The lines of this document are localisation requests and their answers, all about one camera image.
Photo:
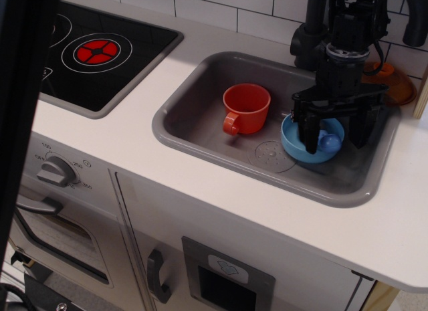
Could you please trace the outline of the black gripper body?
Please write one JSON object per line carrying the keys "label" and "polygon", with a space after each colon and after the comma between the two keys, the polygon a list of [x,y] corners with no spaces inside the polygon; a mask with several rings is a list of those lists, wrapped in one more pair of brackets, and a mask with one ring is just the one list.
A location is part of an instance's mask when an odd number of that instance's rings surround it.
{"label": "black gripper body", "polygon": [[367,48],[348,51],[326,46],[316,71],[315,85],[292,96],[292,121],[350,117],[379,109],[388,87],[362,83],[369,53]]}

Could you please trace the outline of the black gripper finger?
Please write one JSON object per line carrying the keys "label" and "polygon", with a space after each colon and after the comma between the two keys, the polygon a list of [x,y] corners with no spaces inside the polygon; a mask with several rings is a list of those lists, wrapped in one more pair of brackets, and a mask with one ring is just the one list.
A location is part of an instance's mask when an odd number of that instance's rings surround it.
{"label": "black gripper finger", "polygon": [[306,152],[315,154],[318,148],[320,118],[318,116],[300,117],[298,120],[298,132]]}
{"label": "black gripper finger", "polygon": [[368,141],[379,116],[379,107],[361,108],[350,117],[348,137],[356,148],[362,148]]}

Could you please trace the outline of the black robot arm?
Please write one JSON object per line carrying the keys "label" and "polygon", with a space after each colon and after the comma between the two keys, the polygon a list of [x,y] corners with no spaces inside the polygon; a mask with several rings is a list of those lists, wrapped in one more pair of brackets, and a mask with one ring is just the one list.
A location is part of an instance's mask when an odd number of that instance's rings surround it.
{"label": "black robot arm", "polygon": [[[231,229],[229,217],[201,216],[206,230],[193,237],[288,276],[331,276],[359,270],[344,254],[359,244],[319,213],[298,217],[301,200],[327,207],[351,208],[377,191],[394,135],[395,113],[381,103],[384,86],[363,84],[351,55],[372,43],[372,17],[362,1],[332,0],[330,25],[317,10],[297,30],[293,49],[315,53],[323,72],[238,51],[206,53],[210,37],[191,38],[161,60],[152,90],[132,90],[140,106],[122,107],[114,122],[129,119],[124,130],[102,135],[115,160],[125,159],[120,141],[131,149],[130,168],[118,175],[124,200],[138,233],[165,240],[180,227],[196,224],[195,207],[179,203],[156,173],[170,176],[192,191],[223,196],[226,211],[237,209],[255,227]],[[272,103],[257,133],[222,132],[221,97],[244,82],[266,88]]]}

